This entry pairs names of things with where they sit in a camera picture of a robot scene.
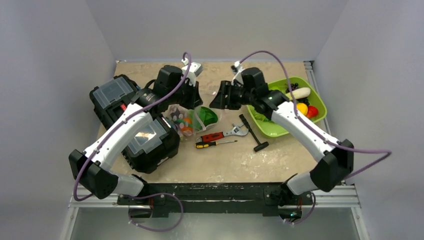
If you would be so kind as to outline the bok choy green white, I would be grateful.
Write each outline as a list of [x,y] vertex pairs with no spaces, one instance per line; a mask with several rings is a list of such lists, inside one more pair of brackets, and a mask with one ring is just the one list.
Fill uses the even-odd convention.
[[196,132],[205,132],[219,121],[217,114],[208,107],[198,106],[192,112],[193,128]]

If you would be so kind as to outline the clear zip top bag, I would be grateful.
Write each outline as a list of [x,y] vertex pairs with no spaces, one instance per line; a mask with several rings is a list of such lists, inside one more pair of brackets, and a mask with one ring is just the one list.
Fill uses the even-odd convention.
[[221,118],[216,110],[203,105],[186,109],[173,104],[165,112],[165,119],[177,132],[181,142],[193,140],[197,134],[214,128]]

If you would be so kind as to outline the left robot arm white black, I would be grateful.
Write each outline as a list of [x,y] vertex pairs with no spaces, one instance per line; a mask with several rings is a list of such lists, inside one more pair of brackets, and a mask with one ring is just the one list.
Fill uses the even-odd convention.
[[96,142],[82,152],[77,149],[71,152],[69,161],[75,176],[73,198],[76,201],[86,200],[86,197],[78,197],[78,184],[99,199],[114,193],[127,195],[138,205],[148,201],[149,191],[139,177],[113,173],[111,168],[137,133],[152,124],[170,105],[178,104],[186,109],[202,105],[196,80],[202,71],[203,66],[197,62],[186,63],[183,68],[165,65],[159,70],[153,88],[137,91],[123,114]]

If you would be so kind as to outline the orange tangerine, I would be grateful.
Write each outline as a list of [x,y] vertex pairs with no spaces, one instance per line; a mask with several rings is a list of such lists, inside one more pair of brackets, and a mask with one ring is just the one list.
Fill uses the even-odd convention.
[[192,119],[189,117],[184,118],[183,123],[180,124],[180,129],[185,136],[191,136],[193,134]]

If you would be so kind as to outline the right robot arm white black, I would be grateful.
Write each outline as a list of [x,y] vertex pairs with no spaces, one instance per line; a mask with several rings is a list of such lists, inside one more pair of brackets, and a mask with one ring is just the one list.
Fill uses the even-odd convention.
[[270,90],[259,68],[232,65],[231,70],[233,80],[221,82],[210,108],[254,107],[256,112],[287,130],[317,162],[311,171],[296,174],[282,184],[280,196],[284,202],[292,204],[301,194],[313,190],[330,192],[353,171],[354,154],[347,151],[353,144],[349,140],[339,141],[325,133],[300,113],[283,92]]

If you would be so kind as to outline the yellow lemon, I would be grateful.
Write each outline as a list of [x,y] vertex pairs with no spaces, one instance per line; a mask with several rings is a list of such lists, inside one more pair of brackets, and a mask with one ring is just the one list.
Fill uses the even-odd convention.
[[307,105],[307,104],[302,103],[302,102],[297,103],[297,104],[296,104],[296,108],[297,108],[297,110],[298,110],[300,113],[302,113],[304,116],[306,116],[306,115],[308,114],[309,107],[308,107],[308,105]]

